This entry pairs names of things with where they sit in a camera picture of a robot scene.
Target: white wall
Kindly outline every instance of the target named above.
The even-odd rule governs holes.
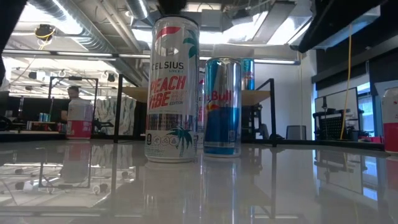
[[[359,77],[351,78],[349,80],[349,88],[354,88],[359,85],[365,84],[369,82],[369,75],[361,75]],[[347,81],[337,83],[336,85],[329,86],[328,88],[324,88],[322,90],[318,90],[318,97],[326,96],[332,93],[336,93],[338,91],[343,91],[347,89]]]
[[[300,84],[300,66],[256,64],[256,88],[269,78],[275,80],[276,130],[282,137],[286,135],[288,125],[306,125],[307,140],[312,136],[313,85],[311,77],[316,74],[315,52],[310,52],[302,61],[302,87]],[[266,85],[262,90],[269,90]],[[262,122],[271,134],[271,100],[261,103]]]

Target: man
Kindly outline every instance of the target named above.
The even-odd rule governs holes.
[[[68,88],[68,95],[69,95],[69,99],[79,99],[79,88],[77,86],[71,86]],[[61,110],[61,119],[64,121],[68,120],[68,107],[69,107],[69,103],[66,104],[62,110]]]

